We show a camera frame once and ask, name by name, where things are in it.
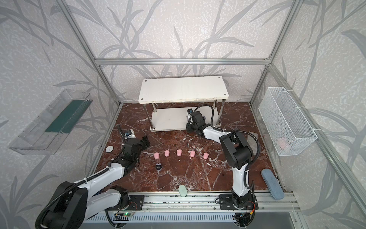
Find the black toy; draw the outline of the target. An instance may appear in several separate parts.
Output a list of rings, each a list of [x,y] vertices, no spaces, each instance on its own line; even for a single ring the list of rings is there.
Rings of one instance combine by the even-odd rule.
[[[160,170],[162,170],[163,166],[162,166],[161,163],[158,163],[158,164],[155,165],[155,168],[156,168],[157,171],[160,171]]]

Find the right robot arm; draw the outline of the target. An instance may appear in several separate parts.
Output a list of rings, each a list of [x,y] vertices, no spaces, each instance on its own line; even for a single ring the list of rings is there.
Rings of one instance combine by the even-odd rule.
[[[244,209],[254,199],[254,185],[249,183],[249,167],[253,164],[254,153],[245,134],[213,127],[205,122],[205,118],[199,111],[188,109],[187,113],[186,129],[189,133],[195,132],[205,139],[221,144],[226,161],[233,171],[233,205],[237,209]]]

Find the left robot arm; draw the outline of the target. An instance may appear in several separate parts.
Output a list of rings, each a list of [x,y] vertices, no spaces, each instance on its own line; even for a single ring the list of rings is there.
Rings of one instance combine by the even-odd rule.
[[[82,180],[60,184],[49,203],[39,213],[37,229],[77,229],[82,223],[109,208],[124,209],[131,203],[129,191],[113,186],[140,163],[140,154],[151,145],[147,136],[127,138],[122,152],[101,171]]]

